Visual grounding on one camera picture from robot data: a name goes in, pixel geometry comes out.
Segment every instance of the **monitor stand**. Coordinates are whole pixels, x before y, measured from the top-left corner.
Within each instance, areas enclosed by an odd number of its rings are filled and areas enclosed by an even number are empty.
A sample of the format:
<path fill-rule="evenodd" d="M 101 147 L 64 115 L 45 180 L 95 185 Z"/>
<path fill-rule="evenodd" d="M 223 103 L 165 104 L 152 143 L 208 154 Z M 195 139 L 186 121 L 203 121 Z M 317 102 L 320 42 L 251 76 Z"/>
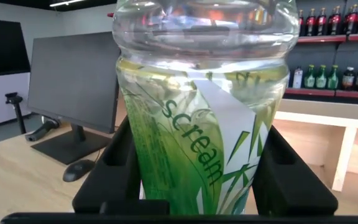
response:
<path fill-rule="evenodd" d="M 85 157 L 106 147 L 111 140 L 95 133 L 84 131 L 83 127 L 71 125 L 72 130 L 31 146 L 33 149 L 54 158 L 63 164 Z"/>

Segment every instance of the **ceiling light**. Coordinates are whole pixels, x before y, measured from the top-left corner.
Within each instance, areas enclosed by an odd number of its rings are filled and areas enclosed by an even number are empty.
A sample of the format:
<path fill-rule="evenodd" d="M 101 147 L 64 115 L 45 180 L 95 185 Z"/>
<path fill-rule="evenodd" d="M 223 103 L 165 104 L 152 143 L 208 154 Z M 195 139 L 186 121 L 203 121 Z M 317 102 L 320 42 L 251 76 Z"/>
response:
<path fill-rule="evenodd" d="M 51 4 L 50 7 L 56 7 L 56 6 L 62 6 L 62 5 L 68 6 L 70 3 L 79 2 L 79 1 L 84 1 L 84 0 L 70 0 L 70 1 L 58 2 L 55 4 Z"/>

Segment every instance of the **computer mouse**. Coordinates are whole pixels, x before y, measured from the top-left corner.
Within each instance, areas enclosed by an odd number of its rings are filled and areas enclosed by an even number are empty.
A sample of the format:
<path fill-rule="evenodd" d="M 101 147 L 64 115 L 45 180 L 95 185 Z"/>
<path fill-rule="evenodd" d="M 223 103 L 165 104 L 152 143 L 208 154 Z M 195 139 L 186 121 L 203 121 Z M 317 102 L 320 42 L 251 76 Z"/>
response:
<path fill-rule="evenodd" d="M 89 171 L 91 171 L 94 165 L 95 162 L 89 159 L 80 160 L 70 164 L 63 174 L 63 181 L 73 182 L 80 179 Z"/>

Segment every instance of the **white wall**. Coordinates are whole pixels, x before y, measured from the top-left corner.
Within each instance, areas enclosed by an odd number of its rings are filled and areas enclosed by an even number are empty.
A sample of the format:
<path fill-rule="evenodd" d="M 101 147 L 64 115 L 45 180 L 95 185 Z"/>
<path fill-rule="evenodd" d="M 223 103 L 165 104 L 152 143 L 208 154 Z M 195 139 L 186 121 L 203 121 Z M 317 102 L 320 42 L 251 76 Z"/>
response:
<path fill-rule="evenodd" d="M 0 3 L 0 20 L 21 23 L 30 61 L 34 38 L 64 35 L 63 14 L 59 12 Z"/>
<path fill-rule="evenodd" d="M 107 14 L 114 12 L 115 4 L 80 9 L 63 13 L 65 35 L 89 34 L 112 31 L 112 18 Z"/>

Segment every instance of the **black stand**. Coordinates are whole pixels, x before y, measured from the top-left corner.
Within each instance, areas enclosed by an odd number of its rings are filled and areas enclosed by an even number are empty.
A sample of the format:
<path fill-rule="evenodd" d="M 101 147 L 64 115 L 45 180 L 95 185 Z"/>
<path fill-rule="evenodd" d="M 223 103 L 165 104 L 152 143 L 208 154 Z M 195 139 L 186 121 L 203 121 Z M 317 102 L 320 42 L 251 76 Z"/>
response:
<path fill-rule="evenodd" d="M 57 129 L 59 127 L 59 121 L 49 118 L 44 122 L 44 124 L 41 125 L 39 129 L 35 130 L 31 134 L 26 134 L 25 140 L 29 142 L 38 141 L 39 139 L 42 139 L 50 130 Z"/>
<path fill-rule="evenodd" d="M 104 136 L 84 131 L 81 126 L 72 124 L 71 128 L 72 131 L 33 145 L 32 148 L 68 165 L 106 147 L 110 141 Z"/>
<path fill-rule="evenodd" d="M 13 108 L 15 109 L 17 122 L 19 123 L 20 132 L 22 134 L 25 134 L 27 131 L 25 131 L 23 116 L 22 116 L 22 110 L 20 109 L 20 102 L 23 101 L 23 97 L 18 96 L 17 93 L 8 93 L 5 94 L 6 96 L 6 104 L 12 104 Z"/>

